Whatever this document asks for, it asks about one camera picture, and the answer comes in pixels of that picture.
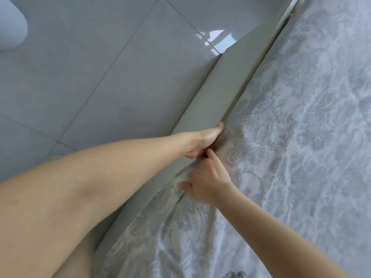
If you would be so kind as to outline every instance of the floral pattern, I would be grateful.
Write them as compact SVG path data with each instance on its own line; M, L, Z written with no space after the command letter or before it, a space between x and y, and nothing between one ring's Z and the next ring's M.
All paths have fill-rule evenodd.
M217 143L245 195L353 277L371 272L370 12L371 0L307 0ZM178 190L191 169L148 203L97 277L270 277L219 211Z

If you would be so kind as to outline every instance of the mattress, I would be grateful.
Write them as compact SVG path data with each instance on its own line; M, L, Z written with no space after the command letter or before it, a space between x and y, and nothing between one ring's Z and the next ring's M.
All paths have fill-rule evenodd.
M353 277L371 272L371 0L308 0L231 112L234 184ZM97 277L270 277L218 210L179 191L146 205Z

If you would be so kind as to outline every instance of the person's left hand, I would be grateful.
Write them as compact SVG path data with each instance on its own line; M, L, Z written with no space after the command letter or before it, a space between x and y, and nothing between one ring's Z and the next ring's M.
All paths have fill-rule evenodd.
M218 135L223 131L223 123L219 122L216 128L194 132L197 135L195 146L185 153L187 158L202 158L206 150L213 144Z

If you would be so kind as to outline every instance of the patterned bed sheet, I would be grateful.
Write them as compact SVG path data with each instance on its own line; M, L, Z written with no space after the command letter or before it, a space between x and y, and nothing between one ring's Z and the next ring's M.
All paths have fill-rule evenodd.
M353 277L371 273L371 0L308 0L235 106L235 185ZM270 277L219 211L177 188L146 205L97 277Z

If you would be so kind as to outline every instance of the floor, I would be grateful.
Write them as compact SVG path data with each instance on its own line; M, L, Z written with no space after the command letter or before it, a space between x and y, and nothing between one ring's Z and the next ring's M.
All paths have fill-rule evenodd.
M0 181L49 155L168 135L220 54L282 0L12 0L0 53Z

